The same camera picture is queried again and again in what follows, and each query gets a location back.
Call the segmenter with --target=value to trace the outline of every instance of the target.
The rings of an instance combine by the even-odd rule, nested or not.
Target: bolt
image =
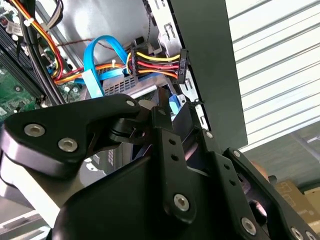
[[[311,232],[306,231],[305,234],[307,235],[307,237],[308,237],[310,240],[317,240],[316,237],[313,236]]]
[[[183,196],[182,194],[176,194],[173,197],[173,201],[175,206],[180,209],[183,212],[186,212],[189,210],[189,201],[188,199]]]
[[[236,150],[233,151],[233,154],[237,157],[237,158],[240,158],[240,153]]]
[[[241,224],[243,228],[252,236],[257,234],[257,229],[255,225],[248,218],[246,217],[241,218]]]
[[[39,124],[28,124],[24,127],[24,133],[30,137],[40,137],[45,134],[46,130]]]
[[[131,101],[131,100],[127,100],[126,104],[128,104],[128,105],[130,105],[132,107],[135,105],[135,103],[133,101]]]
[[[159,113],[161,113],[162,115],[166,115],[166,112],[163,111],[162,109],[159,109]]]
[[[209,131],[207,131],[205,134],[206,134],[210,139],[213,139],[213,138],[214,138],[214,136],[212,135],[212,133],[209,132]]]
[[[304,240],[304,236],[302,236],[302,234],[298,231],[298,229],[296,229],[295,227],[291,227],[291,231],[296,239]]]
[[[78,144],[75,140],[69,137],[62,138],[58,142],[58,146],[62,151],[72,153],[78,148]]]
[[[64,90],[66,93],[68,93],[68,92],[70,92],[70,87],[65,86],[63,90]]]

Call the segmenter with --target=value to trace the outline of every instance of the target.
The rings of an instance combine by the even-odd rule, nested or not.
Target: cable tie
[[[27,27],[30,27],[30,25],[35,21],[35,19],[33,17],[29,18],[28,20],[24,20],[24,25],[26,25]]]
[[[50,28],[48,27],[47,24],[41,23],[40,25],[41,25],[41,27],[43,28],[43,30],[45,30],[46,32],[49,32],[49,31],[50,31]]]

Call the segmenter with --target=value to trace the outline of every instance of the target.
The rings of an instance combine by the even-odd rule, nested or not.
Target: wire bundle
[[[103,69],[109,69],[109,68],[123,68],[124,65],[120,64],[120,63],[104,63],[104,64],[99,64],[96,65],[96,70],[103,70]],[[55,84],[60,85],[60,84],[64,84],[66,82],[70,82],[73,81],[77,78],[81,78],[82,73],[84,72],[84,68],[80,67],[77,68],[76,70],[70,71],[66,74],[64,74],[60,80],[55,81]]]
[[[46,25],[48,29],[52,29],[53,27],[55,27],[57,24],[61,22],[62,18],[64,17],[63,15],[64,3],[62,2],[62,0],[54,0],[54,1],[56,3],[56,7],[54,9],[52,17],[50,18],[50,20]]]
[[[138,74],[161,73],[175,79],[178,78],[180,55],[173,57],[153,57],[138,51],[135,54],[137,57],[135,62],[133,62],[131,52],[128,54],[126,60],[126,67],[129,74],[132,74],[135,68]]]
[[[55,45],[54,41],[52,40],[51,36],[46,33],[46,31],[41,27],[41,25],[28,13],[28,11],[24,8],[24,6],[17,0],[11,0],[13,5],[19,10],[19,12],[23,15],[23,17],[28,21],[35,30],[46,40],[49,47],[51,48],[53,54],[56,58],[57,63],[57,71],[53,74],[53,77],[55,80],[58,80],[61,78],[63,74],[63,62],[62,57],[60,55],[60,52],[58,50],[58,47]],[[63,9],[63,3],[61,0],[57,2],[57,4],[60,6],[61,9]]]

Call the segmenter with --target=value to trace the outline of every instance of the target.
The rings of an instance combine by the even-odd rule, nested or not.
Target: metal plate
[[[54,1],[39,2],[51,16],[55,9]],[[142,0],[64,0],[63,4],[63,20],[57,27],[68,42],[101,35],[111,35],[123,45],[141,36],[147,39],[149,18]],[[158,30],[151,24],[150,42],[155,42],[157,37]],[[88,43],[72,46],[82,60]],[[94,49],[97,63],[107,62],[115,56],[114,51],[100,45]]]

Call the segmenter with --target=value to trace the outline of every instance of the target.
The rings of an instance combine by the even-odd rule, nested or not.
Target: green circuit board
[[[35,98],[6,69],[0,68],[0,122],[14,113],[35,108]]]

